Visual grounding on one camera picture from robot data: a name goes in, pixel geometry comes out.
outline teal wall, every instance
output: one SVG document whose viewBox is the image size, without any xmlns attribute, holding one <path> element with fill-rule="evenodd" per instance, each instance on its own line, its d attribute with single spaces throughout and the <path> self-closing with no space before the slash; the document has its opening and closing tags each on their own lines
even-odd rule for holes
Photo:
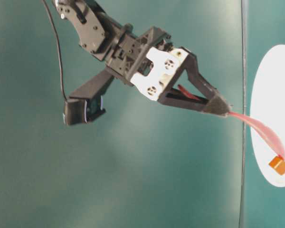
<svg viewBox="0 0 285 228">
<path fill-rule="evenodd" d="M 170 32 L 242 111 L 239 0 L 100 4 L 138 35 L 153 25 Z M 54 19 L 69 93 L 104 65 L 78 47 L 69 22 Z M 97 122 L 64 126 L 43 5 L 0 0 L 0 228 L 238 227 L 242 123 L 153 103 L 118 80 L 104 101 Z"/>
<path fill-rule="evenodd" d="M 248 107 L 250 107 L 257 68 L 266 52 L 278 44 L 285 44 L 285 0 L 249 0 L 247 5 Z M 250 130 L 247 131 L 245 169 L 242 227 L 285 227 L 285 188 L 270 185 L 259 171 L 251 144 Z"/>
</svg>

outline robotic arm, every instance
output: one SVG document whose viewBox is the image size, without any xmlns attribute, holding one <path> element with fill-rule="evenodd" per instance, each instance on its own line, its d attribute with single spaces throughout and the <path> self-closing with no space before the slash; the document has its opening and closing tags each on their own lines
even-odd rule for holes
<svg viewBox="0 0 285 228">
<path fill-rule="evenodd" d="M 65 102 L 66 125 L 88 123 L 105 113 L 102 95 L 114 78 L 135 86 L 144 96 L 163 105 L 226 116 L 230 106 L 199 73 L 197 58 L 186 48 L 176 48 L 171 36 L 152 27 L 137 37 L 131 24 L 110 18 L 94 0 L 52 0 L 61 19 L 69 20 L 79 35 L 79 45 L 106 67 L 72 92 Z M 195 99 L 173 88 L 186 70 L 188 80 L 205 96 Z"/>
</svg>

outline white mounting plate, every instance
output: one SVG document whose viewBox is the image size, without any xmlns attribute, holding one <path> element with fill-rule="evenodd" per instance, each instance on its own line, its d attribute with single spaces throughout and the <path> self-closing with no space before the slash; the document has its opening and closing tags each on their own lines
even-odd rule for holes
<svg viewBox="0 0 285 228">
<path fill-rule="evenodd" d="M 157 101 L 187 56 L 188 52 L 181 48 L 165 52 L 152 47 L 146 57 L 153 62 L 153 68 L 147 76 L 136 72 L 131 83 L 145 97 Z"/>
<path fill-rule="evenodd" d="M 264 56 L 253 85 L 250 115 L 273 129 L 285 147 L 285 45 L 273 47 Z M 264 177 L 274 186 L 285 187 L 285 174 L 279 175 L 268 165 L 275 152 L 254 130 L 251 137 Z"/>
</svg>

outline orange cube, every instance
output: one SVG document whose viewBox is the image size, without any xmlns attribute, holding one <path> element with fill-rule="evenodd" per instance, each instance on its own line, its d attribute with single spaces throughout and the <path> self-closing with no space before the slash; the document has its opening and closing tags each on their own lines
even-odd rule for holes
<svg viewBox="0 0 285 228">
<path fill-rule="evenodd" d="M 276 156 L 269 165 L 280 175 L 285 174 L 285 161 L 283 158 Z"/>
</svg>

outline green backdrop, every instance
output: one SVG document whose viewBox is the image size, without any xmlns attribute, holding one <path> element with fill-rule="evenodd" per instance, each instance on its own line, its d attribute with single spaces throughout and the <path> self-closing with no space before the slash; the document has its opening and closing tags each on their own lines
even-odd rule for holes
<svg viewBox="0 0 285 228">
<path fill-rule="evenodd" d="M 262 58 L 273 46 L 285 44 L 285 0 L 246 2 L 247 111 L 249 113 L 252 85 Z M 259 171 L 253 153 L 250 130 L 247 131 L 246 148 L 241 225 L 244 228 L 285 227 L 285 188 L 270 185 Z"/>
<path fill-rule="evenodd" d="M 176 46 L 197 55 L 200 72 L 233 110 L 243 111 L 240 0 L 99 3 L 137 35 L 153 25 L 171 33 Z M 104 64 L 51 11 L 69 93 Z M 262 45 L 263 53 L 270 45 Z M 107 113 L 97 122 L 64 126 L 43 5 L 0 0 L 0 228 L 238 227 L 241 122 L 162 106 L 118 80 L 104 102 Z M 251 170 L 260 189 L 270 188 L 254 168 L 246 180 Z"/>
</svg>

